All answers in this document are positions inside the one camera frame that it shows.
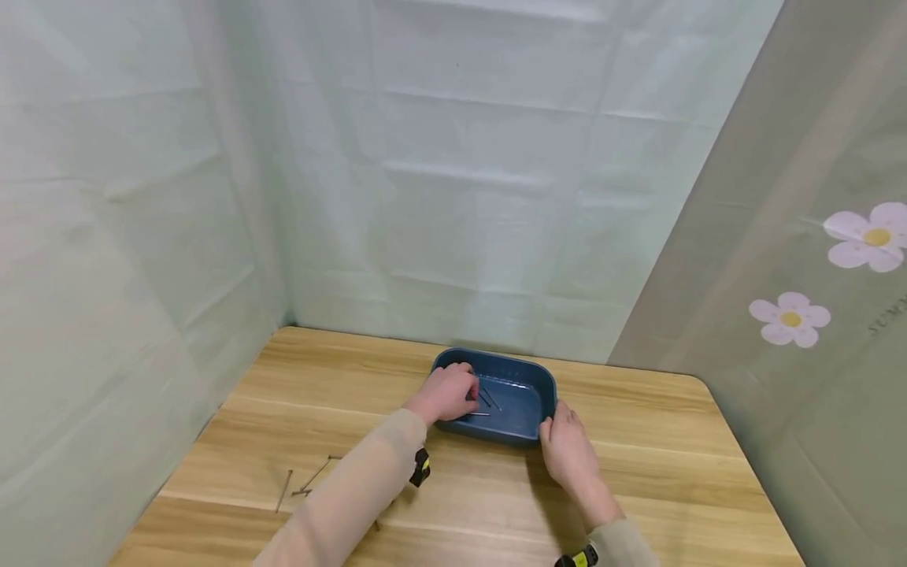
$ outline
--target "wrist strap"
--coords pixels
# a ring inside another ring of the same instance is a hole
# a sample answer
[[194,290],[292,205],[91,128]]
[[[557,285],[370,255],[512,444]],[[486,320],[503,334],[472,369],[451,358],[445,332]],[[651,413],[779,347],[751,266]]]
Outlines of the wrist strap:
[[592,567],[599,563],[599,555],[590,543],[576,555],[562,555],[554,567]]

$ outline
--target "metal nail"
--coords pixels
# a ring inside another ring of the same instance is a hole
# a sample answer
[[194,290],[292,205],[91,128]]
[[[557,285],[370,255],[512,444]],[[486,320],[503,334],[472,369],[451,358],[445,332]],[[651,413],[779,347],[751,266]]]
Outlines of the metal nail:
[[287,487],[289,486],[289,477],[293,476],[293,469],[287,471],[287,480],[284,481],[284,489],[280,491],[280,498],[278,498],[278,505],[274,509],[274,513],[280,512],[280,505],[283,504],[284,494],[287,493]]
[[312,474],[311,478],[309,478],[309,479],[306,481],[306,483],[302,485],[302,488],[300,488],[299,490],[296,490],[296,491],[293,492],[290,496],[292,497],[292,496],[296,496],[297,494],[302,494],[302,493],[304,493],[304,492],[306,491],[306,489],[308,488],[308,486],[309,486],[310,484],[312,484],[312,481],[315,480],[315,477],[318,476],[318,473],[320,473],[321,471],[325,470],[325,467],[327,466],[328,463],[331,462],[331,459],[332,459],[332,458],[334,458],[333,455],[328,455],[328,456],[327,456],[327,460],[325,461],[324,464],[321,465],[321,468],[319,468],[318,470],[316,470],[316,471],[315,471],[315,474]]
[[[482,389],[485,391],[485,394],[487,394],[488,397],[494,402],[494,396],[492,396],[492,393],[488,391],[488,388],[482,388]],[[497,402],[494,402],[494,406],[498,408],[498,411],[503,411],[503,410],[501,410],[501,407],[498,406]]]

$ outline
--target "pink flower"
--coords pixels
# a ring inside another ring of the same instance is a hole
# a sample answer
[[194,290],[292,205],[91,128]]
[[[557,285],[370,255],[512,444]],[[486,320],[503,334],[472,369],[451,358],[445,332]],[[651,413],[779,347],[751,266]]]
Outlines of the pink flower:
[[825,232],[843,240],[828,250],[828,259],[841,268],[865,263],[877,272],[892,271],[904,262],[907,248],[907,205],[888,202],[877,205],[869,220],[855,212],[836,212],[823,223]]
[[773,345],[786,345],[793,340],[800,348],[814,345],[819,340],[816,329],[832,320],[828,309],[810,305],[807,296],[795,291],[782,293],[777,305],[757,299],[749,304],[749,313],[767,323],[762,327],[762,338]]

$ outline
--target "sleeve cuff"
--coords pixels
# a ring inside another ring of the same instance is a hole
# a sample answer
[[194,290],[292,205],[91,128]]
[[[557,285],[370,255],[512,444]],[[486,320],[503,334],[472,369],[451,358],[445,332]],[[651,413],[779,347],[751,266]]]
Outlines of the sleeve cuff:
[[636,525],[626,518],[600,525],[589,534],[589,540],[599,555],[599,565],[658,566],[658,557]]

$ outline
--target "person's right hand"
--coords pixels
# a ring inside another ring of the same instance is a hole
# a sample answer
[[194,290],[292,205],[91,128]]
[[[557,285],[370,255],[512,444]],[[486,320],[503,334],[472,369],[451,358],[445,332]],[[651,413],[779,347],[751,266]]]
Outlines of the person's right hand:
[[539,438],[548,474],[580,509],[587,529],[623,517],[617,500],[601,480],[599,458],[576,412],[558,400],[554,418],[548,417],[539,425]]
[[539,438],[548,474],[568,493],[599,481],[599,458],[580,417],[566,402],[558,400],[554,418],[541,422]]

